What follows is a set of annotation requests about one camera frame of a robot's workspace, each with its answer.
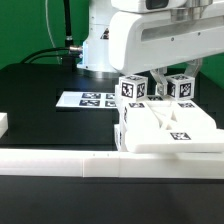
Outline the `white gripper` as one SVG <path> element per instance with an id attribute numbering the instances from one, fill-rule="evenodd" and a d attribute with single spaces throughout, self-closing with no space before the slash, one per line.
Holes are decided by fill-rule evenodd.
<path id="1" fill-rule="evenodd" d="M 150 71 L 167 94 L 166 66 L 187 62 L 196 77 L 203 57 L 224 52 L 224 0 L 111 0 L 109 62 L 128 75 Z"/>

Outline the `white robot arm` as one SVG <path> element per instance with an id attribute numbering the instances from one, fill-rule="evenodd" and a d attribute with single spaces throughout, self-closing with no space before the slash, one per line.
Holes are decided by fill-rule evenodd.
<path id="1" fill-rule="evenodd" d="M 148 71 L 167 93 L 166 68 L 224 52 L 224 0 L 90 0 L 80 69 L 102 77 Z"/>

